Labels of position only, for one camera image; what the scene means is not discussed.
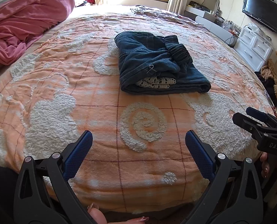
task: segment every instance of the blue gripper pad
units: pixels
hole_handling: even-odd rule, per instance
[[[77,146],[73,149],[64,163],[63,177],[66,181],[75,177],[92,144],[93,135],[88,131],[78,142]]]
[[[247,107],[246,114],[257,120],[260,120],[261,122],[264,122],[264,123],[267,122],[267,115],[259,110],[252,108],[252,107]]]
[[[203,143],[191,131],[188,131],[185,136],[185,144],[203,178],[212,181],[215,177],[215,164],[203,148]]]

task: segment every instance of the silver bolt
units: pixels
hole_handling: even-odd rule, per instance
[[[27,156],[24,161],[29,162],[31,160],[31,156]]]
[[[223,153],[218,153],[218,154],[217,154],[217,157],[218,157],[219,159],[225,159],[225,158],[226,158],[226,155],[224,155]]]
[[[245,160],[246,160],[248,163],[252,163],[252,162],[253,162],[252,159],[249,158],[249,157],[247,157]]]
[[[61,154],[59,152],[55,152],[55,153],[52,154],[52,158],[57,159],[57,158],[60,157],[60,155]]]

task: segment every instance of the tv screen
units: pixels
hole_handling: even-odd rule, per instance
[[[271,0],[244,0],[242,12],[277,33],[277,4]]]

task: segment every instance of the pink blanket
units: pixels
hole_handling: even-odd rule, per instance
[[[15,62],[43,32],[65,20],[74,0],[9,0],[0,6],[0,67]]]

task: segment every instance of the bed sheet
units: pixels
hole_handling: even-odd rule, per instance
[[[137,214],[195,201],[208,181],[185,133],[193,129],[229,158],[256,158],[255,141],[232,116],[248,106],[272,113],[263,86],[235,52],[192,20],[158,9],[119,9],[78,14],[2,75],[0,165],[19,171],[25,156],[49,157],[90,130],[93,146],[69,180],[82,204]],[[128,30],[177,35],[211,82],[209,93],[122,92],[114,37]]]

